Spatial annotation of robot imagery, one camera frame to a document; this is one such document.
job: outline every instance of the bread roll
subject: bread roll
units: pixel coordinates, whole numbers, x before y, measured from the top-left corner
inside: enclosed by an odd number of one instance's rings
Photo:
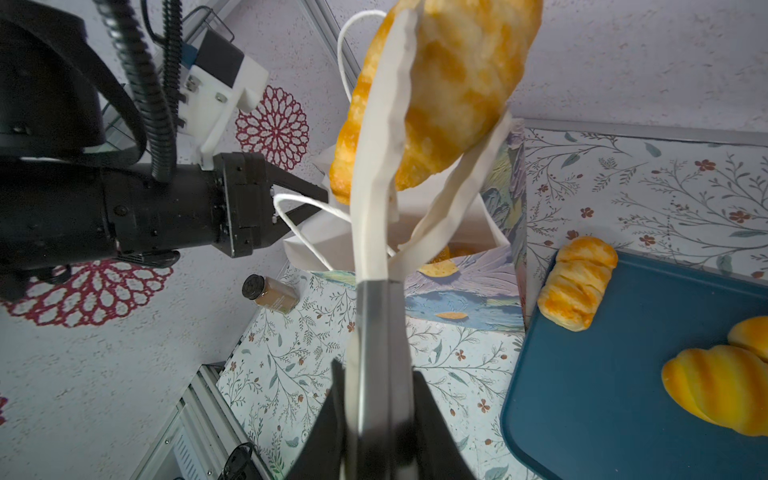
[[[748,350],[718,345],[687,349],[661,370],[677,404],[742,435],[768,435],[768,365]]]
[[[618,265],[616,250],[595,237],[562,247],[538,296],[541,313],[573,332],[586,330]]]
[[[756,316],[734,325],[728,332],[728,343],[768,362],[768,316]]]
[[[395,16],[418,0],[399,0],[371,41],[329,172],[331,190],[349,204],[355,152],[368,93]],[[523,76],[528,49],[541,24],[542,0],[425,0],[406,148],[395,177],[398,190],[415,187],[450,167],[496,124]]]

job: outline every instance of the red mandala pattern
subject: red mandala pattern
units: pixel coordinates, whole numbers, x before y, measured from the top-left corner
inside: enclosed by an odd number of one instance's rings
[[[267,86],[249,114],[238,113],[237,141],[245,152],[261,152],[267,161],[292,170],[306,154],[310,126],[301,104],[282,88]]]
[[[151,269],[114,260],[82,263],[72,267],[72,278],[63,285],[35,281],[25,298],[4,305],[11,315],[39,326],[99,326],[146,305],[172,273],[171,268]]]
[[[8,403],[8,399],[6,399],[4,396],[0,396],[0,425],[5,423],[5,417],[2,416],[2,409],[6,403]]]

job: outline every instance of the blue cutting board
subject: blue cutting board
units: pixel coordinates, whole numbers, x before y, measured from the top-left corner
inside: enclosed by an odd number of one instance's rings
[[[591,328],[534,311],[501,413],[507,446],[547,480],[768,478],[768,437],[691,415],[661,382],[681,350],[727,343],[758,315],[764,286],[619,253]]]

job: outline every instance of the black lid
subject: black lid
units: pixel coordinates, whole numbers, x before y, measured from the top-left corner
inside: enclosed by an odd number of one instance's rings
[[[251,275],[243,282],[243,296],[248,300],[255,300],[264,291],[264,277]]]

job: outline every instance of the baked pastry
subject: baked pastry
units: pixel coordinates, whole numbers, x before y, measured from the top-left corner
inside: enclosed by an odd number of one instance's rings
[[[677,404],[742,435],[768,436],[768,365],[748,350],[718,345],[687,349],[661,370]]]
[[[734,325],[728,332],[728,343],[768,362],[768,316],[756,316]]]
[[[617,265],[616,250],[603,240],[577,238],[558,252],[538,296],[539,311],[573,332],[588,329]]]
[[[368,48],[329,172],[331,190],[343,204],[349,204],[360,125],[386,36],[395,16],[418,3],[399,0]],[[397,190],[450,167],[493,128],[523,76],[541,5],[542,0],[425,0]]]

